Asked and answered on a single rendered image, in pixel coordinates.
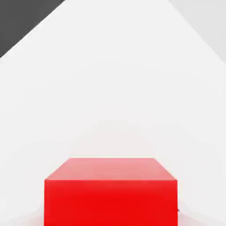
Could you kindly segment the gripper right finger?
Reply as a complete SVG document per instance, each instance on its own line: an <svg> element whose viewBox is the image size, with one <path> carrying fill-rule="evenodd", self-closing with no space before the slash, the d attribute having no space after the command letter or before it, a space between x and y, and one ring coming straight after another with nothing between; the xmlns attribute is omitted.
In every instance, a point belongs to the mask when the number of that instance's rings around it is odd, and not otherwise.
<svg viewBox="0 0 226 226"><path fill-rule="evenodd" d="M199 221L193 217L190 211L180 207L178 211L178 226L199 226Z"/></svg>

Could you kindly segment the small red cube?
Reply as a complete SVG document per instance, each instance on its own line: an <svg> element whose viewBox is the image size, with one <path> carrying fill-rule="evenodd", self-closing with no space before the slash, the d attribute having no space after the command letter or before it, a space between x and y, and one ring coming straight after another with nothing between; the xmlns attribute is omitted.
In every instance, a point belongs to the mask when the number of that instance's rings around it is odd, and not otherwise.
<svg viewBox="0 0 226 226"><path fill-rule="evenodd" d="M45 179L44 226L178 226L177 180L154 158L70 158Z"/></svg>

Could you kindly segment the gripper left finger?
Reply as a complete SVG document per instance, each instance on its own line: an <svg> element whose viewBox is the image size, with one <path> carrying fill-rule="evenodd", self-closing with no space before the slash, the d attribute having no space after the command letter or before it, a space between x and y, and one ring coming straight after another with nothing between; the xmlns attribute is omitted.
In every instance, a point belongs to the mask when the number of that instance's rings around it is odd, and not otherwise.
<svg viewBox="0 0 226 226"><path fill-rule="evenodd" d="M29 215L28 226L44 226L44 206Z"/></svg>

